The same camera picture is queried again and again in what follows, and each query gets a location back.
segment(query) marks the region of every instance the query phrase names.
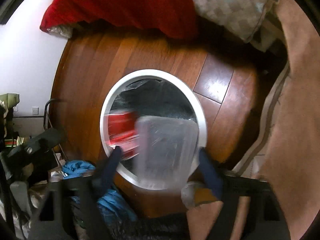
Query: white wall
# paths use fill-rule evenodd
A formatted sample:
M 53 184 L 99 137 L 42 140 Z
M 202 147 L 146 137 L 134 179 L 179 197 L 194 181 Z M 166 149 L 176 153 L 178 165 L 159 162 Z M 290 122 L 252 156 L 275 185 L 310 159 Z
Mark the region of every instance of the white wall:
M 24 0 L 0 27 L 0 95 L 20 94 L 18 116 L 30 116 L 33 106 L 44 115 L 53 79 L 67 39 L 39 29 L 52 0 Z
M 43 117 L 13 118 L 13 128 L 21 137 L 37 136 L 44 132 Z

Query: wooden floor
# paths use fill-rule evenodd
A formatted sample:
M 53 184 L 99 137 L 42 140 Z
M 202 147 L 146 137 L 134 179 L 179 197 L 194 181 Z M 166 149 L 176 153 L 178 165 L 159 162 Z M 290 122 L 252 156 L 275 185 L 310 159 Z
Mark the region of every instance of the wooden floor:
M 105 158 L 99 118 L 107 93 L 124 75 L 154 68 L 193 89 L 206 116 L 207 152 L 231 168 L 255 141 L 264 99 L 286 59 L 228 36 L 216 28 L 186 43 L 154 30 L 100 25 L 75 35 L 62 55 L 52 89 L 52 98 L 62 101 L 50 109 L 54 125 L 68 135 L 68 157 L 94 163 Z M 115 183 L 141 216 L 185 210 L 178 195 L 140 192 L 119 175 Z

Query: red object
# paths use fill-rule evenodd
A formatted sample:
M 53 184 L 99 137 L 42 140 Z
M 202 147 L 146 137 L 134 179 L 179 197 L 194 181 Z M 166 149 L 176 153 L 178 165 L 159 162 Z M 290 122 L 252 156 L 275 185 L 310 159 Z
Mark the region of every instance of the red object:
M 101 18 L 116 26 L 158 28 L 175 39 L 192 39 L 198 32 L 192 0 L 53 0 L 40 29 Z
M 109 146 L 120 146 L 124 152 L 122 159 L 127 160 L 138 153 L 135 151 L 138 135 L 134 129 L 137 116 L 134 112 L 118 110 L 104 116 L 104 127 L 108 125 Z
M 134 130 L 137 117 L 134 112 L 116 111 L 108 114 L 108 134 L 110 137 Z

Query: round white frame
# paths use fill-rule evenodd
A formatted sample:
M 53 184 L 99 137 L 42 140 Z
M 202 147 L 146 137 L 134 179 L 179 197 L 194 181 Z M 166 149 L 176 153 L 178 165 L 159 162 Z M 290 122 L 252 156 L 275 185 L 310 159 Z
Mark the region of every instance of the round white frame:
M 106 134 L 106 136 L 105 136 L 104 129 L 103 129 L 105 113 L 110 112 L 111 106 L 112 106 L 114 100 L 116 99 L 116 96 L 119 93 L 121 93 L 127 85 L 129 85 L 133 82 L 136 82 L 138 80 L 148 79 L 148 78 L 167 81 L 167 82 L 170 82 L 171 84 L 173 84 L 174 86 L 176 86 L 187 97 L 187 99 L 189 100 L 189 102 L 193 108 L 193 111 L 196 114 L 196 119 L 197 119 L 197 123 L 199 126 L 199 138 L 198 138 L 198 143 L 197 143 L 197 147 L 196 147 L 196 155 L 192 161 L 191 168 L 190 168 L 190 174 L 192 174 L 199 165 L 199 158 L 198 158 L 199 149 L 201 147 L 205 147 L 206 143 L 207 143 L 207 125 L 206 125 L 206 121 L 205 121 L 205 117 L 204 117 L 204 112 L 203 112 L 202 106 L 201 106 L 198 98 L 194 95 L 193 91 L 184 82 L 182 82 L 177 77 L 175 77 L 167 72 L 161 71 L 161 70 L 143 69 L 143 70 L 138 70 L 138 71 L 132 72 L 132 73 L 124 76 L 122 79 L 120 79 L 111 88 L 106 99 L 104 100 L 102 110 L 101 110 L 101 115 L 100 115 L 100 136 L 101 136 L 101 141 L 102 141 L 104 151 L 107 156 L 110 156 L 110 152 L 112 151 L 112 148 L 105 143 L 105 141 L 109 137 L 109 134 Z M 149 189 L 149 190 L 164 190 L 165 189 L 165 188 L 160 188 L 160 187 L 145 188 L 145 187 L 141 186 L 137 180 L 137 176 L 134 175 L 129 170 L 127 170 L 121 163 L 118 165 L 117 171 L 123 178 L 125 178 L 130 183 L 136 185 L 137 187 L 141 187 L 141 188 Z

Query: electrical outlet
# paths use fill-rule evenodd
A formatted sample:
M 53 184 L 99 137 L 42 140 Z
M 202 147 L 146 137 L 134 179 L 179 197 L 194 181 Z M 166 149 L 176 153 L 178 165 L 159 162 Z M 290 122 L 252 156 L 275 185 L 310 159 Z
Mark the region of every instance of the electrical outlet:
M 32 108 L 32 115 L 38 115 L 39 114 L 39 107 L 33 107 Z

